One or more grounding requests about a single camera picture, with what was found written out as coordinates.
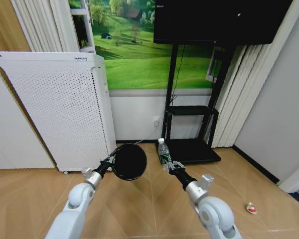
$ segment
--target shelf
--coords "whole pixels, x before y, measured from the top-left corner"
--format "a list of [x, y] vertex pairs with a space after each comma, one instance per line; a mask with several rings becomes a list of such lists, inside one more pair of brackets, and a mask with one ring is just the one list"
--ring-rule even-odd
[[182, 164], [210, 163], [221, 160], [202, 139], [166, 139], [165, 143], [171, 158]]
[[199, 116], [207, 112], [207, 106], [171, 106], [169, 110], [174, 116]]

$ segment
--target white wall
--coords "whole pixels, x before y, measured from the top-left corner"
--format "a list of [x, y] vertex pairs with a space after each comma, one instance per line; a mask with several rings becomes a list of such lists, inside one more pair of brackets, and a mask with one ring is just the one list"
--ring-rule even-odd
[[0, 168], [52, 168], [49, 156], [0, 75]]
[[299, 18], [235, 145], [281, 181], [299, 168]]
[[[210, 96], [179, 96], [174, 105], [207, 105]], [[116, 140], [143, 139], [154, 129], [153, 117], [161, 116], [159, 127], [148, 137], [161, 136], [165, 97], [111, 97]], [[197, 137], [202, 116], [174, 116], [171, 138]]]

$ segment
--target perforated panel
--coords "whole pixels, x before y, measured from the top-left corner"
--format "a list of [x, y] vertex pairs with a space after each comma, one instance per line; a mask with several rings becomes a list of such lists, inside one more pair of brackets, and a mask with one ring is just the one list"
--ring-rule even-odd
[[1, 62], [16, 92], [62, 168], [97, 167], [110, 152], [104, 128], [102, 79], [91, 64]]

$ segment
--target white air purifier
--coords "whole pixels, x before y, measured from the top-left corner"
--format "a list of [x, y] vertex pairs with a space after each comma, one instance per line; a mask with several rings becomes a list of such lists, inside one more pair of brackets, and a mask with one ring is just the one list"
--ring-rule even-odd
[[0, 66], [60, 171], [97, 168], [116, 148], [103, 57], [0, 52]]

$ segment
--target plastic water bottle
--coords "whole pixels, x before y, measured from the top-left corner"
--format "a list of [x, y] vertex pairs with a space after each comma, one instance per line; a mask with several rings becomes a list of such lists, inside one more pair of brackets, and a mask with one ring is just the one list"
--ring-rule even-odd
[[163, 169], [165, 171], [168, 171], [168, 166], [166, 162], [172, 162], [172, 159], [170, 157], [168, 147], [164, 142], [164, 138], [158, 139], [158, 156]]

